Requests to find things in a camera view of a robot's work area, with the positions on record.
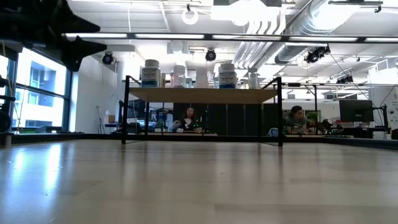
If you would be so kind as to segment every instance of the wooden table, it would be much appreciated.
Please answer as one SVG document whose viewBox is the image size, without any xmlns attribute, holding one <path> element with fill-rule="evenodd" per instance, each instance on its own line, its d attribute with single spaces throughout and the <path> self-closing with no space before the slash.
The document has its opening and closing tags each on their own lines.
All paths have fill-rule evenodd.
<svg viewBox="0 0 398 224">
<path fill-rule="evenodd" d="M 130 88 L 130 94 L 151 103 L 261 104 L 277 90 L 214 88 Z"/>
</svg>

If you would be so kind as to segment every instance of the fluorescent light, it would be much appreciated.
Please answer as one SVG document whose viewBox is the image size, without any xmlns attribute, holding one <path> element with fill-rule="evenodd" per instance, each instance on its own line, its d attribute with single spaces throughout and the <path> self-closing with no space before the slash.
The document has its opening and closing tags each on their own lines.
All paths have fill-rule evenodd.
<svg viewBox="0 0 398 224">
<path fill-rule="evenodd" d="M 99 39 L 113 39 L 113 38 L 127 38 L 127 34 L 109 34 L 109 33 L 81 33 L 81 34 L 65 34 L 66 37 L 81 38 L 99 38 Z"/>
<path fill-rule="evenodd" d="M 357 37 L 317 37 L 317 36 L 305 36 L 305 37 L 290 37 L 289 40 L 293 41 L 323 41 L 323 42 L 356 42 Z"/>
<path fill-rule="evenodd" d="M 204 39 L 203 34 L 136 34 L 137 39 Z"/>
<path fill-rule="evenodd" d="M 321 43 L 286 43 L 286 46 L 304 46 L 304 47 L 326 47 L 328 44 L 321 44 Z"/>
<path fill-rule="evenodd" d="M 280 40 L 276 36 L 263 36 L 263 35 L 213 35 L 215 40 Z"/>
<path fill-rule="evenodd" d="M 368 37 L 365 42 L 398 42 L 397 37 Z"/>
</svg>

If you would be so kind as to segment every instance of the bottle with blue label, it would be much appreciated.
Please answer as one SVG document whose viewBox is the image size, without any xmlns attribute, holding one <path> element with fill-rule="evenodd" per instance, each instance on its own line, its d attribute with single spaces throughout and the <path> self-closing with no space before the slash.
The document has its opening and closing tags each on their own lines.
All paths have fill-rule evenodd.
<svg viewBox="0 0 398 224">
<path fill-rule="evenodd" d="M 159 62 L 153 59 L 145 60 L 145 67 L 142 68 L 141 87 L 159 87 L 160 76 Z"/>
<path fill-rule="evenodd" d="M 236 88 L 235 65 L 232 63 L 221 64 L 218 70 L 219 88 Z"/>
</svg>

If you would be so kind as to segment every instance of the person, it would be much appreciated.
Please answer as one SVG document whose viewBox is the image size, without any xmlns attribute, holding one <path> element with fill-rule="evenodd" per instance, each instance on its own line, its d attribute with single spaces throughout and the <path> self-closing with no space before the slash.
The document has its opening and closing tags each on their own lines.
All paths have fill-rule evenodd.
<svg viewBox="0 0 398 224">
<path fill-rule="evenodd" d="M 196 114 L 193 108 L 188 108 L 184 114 L 183 119 L 176 120 L 173 123 L 173 130 L 182 128 L 184 131 L 194 131 L 194 124 L 196 123 Z"/>
<path fill-rule="evenodd" d="M 304 118 L 304 111 L 301 106 L 292 107 L 285 120 L 286 134 L 308 134 L 307 120 Z"/>
</svg>

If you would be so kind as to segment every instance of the black metal frame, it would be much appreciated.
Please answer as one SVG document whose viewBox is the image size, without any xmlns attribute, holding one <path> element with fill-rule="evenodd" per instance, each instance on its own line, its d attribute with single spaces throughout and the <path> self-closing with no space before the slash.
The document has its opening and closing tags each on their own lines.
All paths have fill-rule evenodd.
<svg viewBox="0 0 398 224">
<path fill-rule="evenodd" d="M 278 103 L 278 132 L 280 133 L 277 138 L 263 137 L 262 136 L 262 103 L 258 104 L 258 126 L 257 126 L 257 136 L 184 136 L 183 134 L 178 136 L 150 136 L 148 135 L 149 126 L 149 103 L 146 102 L 146 115 L 145 115 L 145 130 L 144 135 L 127 136 L 127 109 L 129 101 L 130 92 L 130 80 L 141 85 L 137 80 L 133 79 L 131 76 L 127 75 L 125 79 L 124 86 L 124 102 L 123 102 L 123 122 L 122 122 L 122 144 L 126 143 L 126 140 L 156 140 L 156 141 L 245 141 L 245 142 L 277 142 L 279 147 L 283 146 L 284 137 L 282 135 L 283 130 L 283 117 L 282 117 L 282 78 L 276 77 L 270 81 L 263 89 L 271 84 L 276 84 L 277 86 L 277 103 Z"/>
</svg>

